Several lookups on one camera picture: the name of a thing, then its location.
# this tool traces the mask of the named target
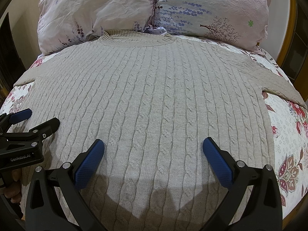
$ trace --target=floral bedspread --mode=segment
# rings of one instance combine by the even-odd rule
[[[263,55],[206,38],[178,37],[216,44],[231,52],[248,55],[259,66],[289,81],[275,60],[261,48],[259,50]],[[55,55],[57,53],[39,57],[30,68],[41,65]],[[19,111],[34,85],[35,82],[31,82],[23,86],[14,87],[1,107],[0,114]],[[308,191],[308,113],[297,104],[281,99],[279,96],[266,92],[263,92],[262,95],[273,130],[275,174],[280,189],[283,217],[285,217]]]

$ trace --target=sweater collar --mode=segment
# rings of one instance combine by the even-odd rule
[[[176,37],[165,35],[151,35],[129,30],[107,30],[99,38],[100,43],[120,47],[151,47],[173,43]]]

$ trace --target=finger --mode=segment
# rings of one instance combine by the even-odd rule
[[[21,168],[12,170],[12,177],[14,181],[18,181],[21,178]]]
[[[17,195],[11,198],[11,203],[19,203],[19,202],[21,202],[21,193],[18,193]]]
[[[4,190],[4,196],[6,198],[12,198],[18,193],[20,193],[21,187],[20,187],[20,181],[14,181],[8,188]]]

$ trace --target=white pillowcase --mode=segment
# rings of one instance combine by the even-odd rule
[[[267,0],[157,0],[152,24],[170,34],[207,37],[258,53],[268,16]]]
[[[40,0],[38,44],[43,55],[101,36],[103,30],[142,31],[154,0]]]

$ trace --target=cable knit sweater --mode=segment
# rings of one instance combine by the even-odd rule
[[[248,56],[168,34],[105,32],[27,70],[15,85],[32,81],[22,109],[33,115],[16,128],[59,118],[44,143],[46,169],[104,141],[103,160],[82,195],[110,231],[199,230],[226,193],[202,141],[211,136],[249,166],[274,165],[261,92],[306,107],[285,79]],[[23,169],[23,209],[35,167]]]

